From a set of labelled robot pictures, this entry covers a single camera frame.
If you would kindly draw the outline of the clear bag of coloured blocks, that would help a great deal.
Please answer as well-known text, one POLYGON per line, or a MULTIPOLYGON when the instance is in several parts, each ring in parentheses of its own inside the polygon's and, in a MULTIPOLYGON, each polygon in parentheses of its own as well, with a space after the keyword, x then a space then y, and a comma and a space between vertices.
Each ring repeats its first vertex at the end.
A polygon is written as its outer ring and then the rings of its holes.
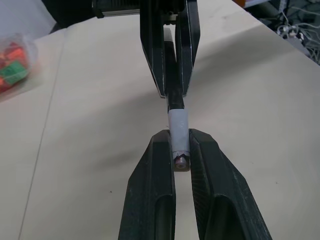
POLYGON ((38 59, 38 48, 28 35, 0 35, 0 101, 25 84, 38 59))

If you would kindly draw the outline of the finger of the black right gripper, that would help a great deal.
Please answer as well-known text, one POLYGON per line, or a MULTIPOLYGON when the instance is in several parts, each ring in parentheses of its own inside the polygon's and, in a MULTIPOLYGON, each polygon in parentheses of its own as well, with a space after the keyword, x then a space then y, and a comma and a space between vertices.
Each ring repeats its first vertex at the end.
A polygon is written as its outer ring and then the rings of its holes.
POLYGON ((159 0, 140 0, 139 15, 142 49, 157 91, 164 98, 164 23, 159 0))
POLYGON ((200 20, 197 0, 183 0, 184 10, 175 22, 175 46, 178 79, 182 95, 186 96, 194 69, 200 41, 200 20))

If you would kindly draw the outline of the black marker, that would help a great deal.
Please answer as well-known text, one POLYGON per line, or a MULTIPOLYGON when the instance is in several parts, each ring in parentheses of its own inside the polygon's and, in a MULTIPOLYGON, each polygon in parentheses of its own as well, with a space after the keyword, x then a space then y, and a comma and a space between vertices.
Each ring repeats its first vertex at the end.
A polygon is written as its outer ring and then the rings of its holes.
POLYGON ((172 32, 169 28, 163 29, 164 53, 165 53, 165 96, 167 111, 173 109, 184 109, 183 89, 178 74, 175 45, 172 32))

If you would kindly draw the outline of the grey translucent marker cap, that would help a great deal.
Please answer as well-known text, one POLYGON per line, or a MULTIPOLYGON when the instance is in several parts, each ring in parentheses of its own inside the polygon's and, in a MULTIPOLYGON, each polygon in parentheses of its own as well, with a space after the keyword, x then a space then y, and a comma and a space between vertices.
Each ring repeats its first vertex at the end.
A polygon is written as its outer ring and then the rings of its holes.
POLYGON ((168 123, 174 171, 188 172, 191 154, 187 110, 169 110, 168 123))

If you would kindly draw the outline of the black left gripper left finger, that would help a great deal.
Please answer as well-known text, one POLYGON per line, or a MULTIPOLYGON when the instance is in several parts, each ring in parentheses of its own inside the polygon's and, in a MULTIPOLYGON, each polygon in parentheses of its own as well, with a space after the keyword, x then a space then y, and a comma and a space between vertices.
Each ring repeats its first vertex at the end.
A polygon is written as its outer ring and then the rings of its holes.
POLYGON ((126 189, 118 240, 174 240, 176 189, 168 130, 155 134, 126 189))

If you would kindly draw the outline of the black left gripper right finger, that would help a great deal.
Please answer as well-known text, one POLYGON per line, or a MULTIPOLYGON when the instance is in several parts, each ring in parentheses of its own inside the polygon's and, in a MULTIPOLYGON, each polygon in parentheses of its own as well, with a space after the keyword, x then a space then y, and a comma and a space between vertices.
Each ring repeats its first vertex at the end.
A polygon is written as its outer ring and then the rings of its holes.
POLYGON ((199 240, 272 240, 246 179, 218 143, 197 129, 189 142, 199 240))

